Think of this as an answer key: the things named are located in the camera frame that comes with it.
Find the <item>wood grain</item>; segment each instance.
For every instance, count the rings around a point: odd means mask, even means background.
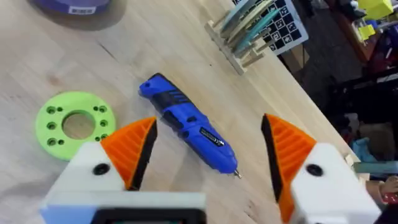
[[[208,115],[233,146],[243,179],[211,170],[159,121],[142,190],[205,192],[210,223],[280,223],[260,131],[264,113],[351,153],[269,49],[243,76],[235,72],[203,28],[232,8],[229,0],[124,3],[123,15],[110,17],[119,21],[98,30],[60,25],[25,0],[0,4],[0,223],[42,223],[40,201],[67,164],[35,138],[36,114],[50,97],[94,93],[121,127],[159,115],[137,93],[155,72]]]

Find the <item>checkerboard pattern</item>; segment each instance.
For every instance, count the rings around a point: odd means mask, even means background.
[[[256,6],[263,1],[264,0],[258,0],[256,2]],[[237,4],[240,0],[232,0],[232,2]],[[279,14],[275,16],[267,26],[271,31],[265,35],[263,39],[266,42],[274,39],[275,43],[272,44],[270,48],[275,54],[279,55],[282,52],[301,44],[303,41],[306,41],[308,39],[308,34],[305,31],[291,0],[275,0],[268,9],[261,14],[261,16],[264,17],[274,9],[280,9]]]

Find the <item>rotary tool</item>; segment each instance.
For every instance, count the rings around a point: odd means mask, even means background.
[[[217,133],[206,115],[162,74],[156,73],[140,87],[140,94],[152,102],[163,119],[213,169],[235,174],[238,162],[234,151]]]

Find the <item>tape roll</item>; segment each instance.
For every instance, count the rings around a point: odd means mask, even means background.
[[[34,0],[44,8],[54,11],[87,16],[102,12],[111,0]]]

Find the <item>yellow object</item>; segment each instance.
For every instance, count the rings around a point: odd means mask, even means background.
[[[361,37],[363,40],[368,40],[370,36],[372,36],[373,34],[375,34],[376,32],[373,29],[372,25],[367,25],[364,27],[360,27],[358,28],[359,33],[361,34]]]
[[[358,5],[366,10],[365,19],[381,19],[394,11],[391,0],[358,0]]]

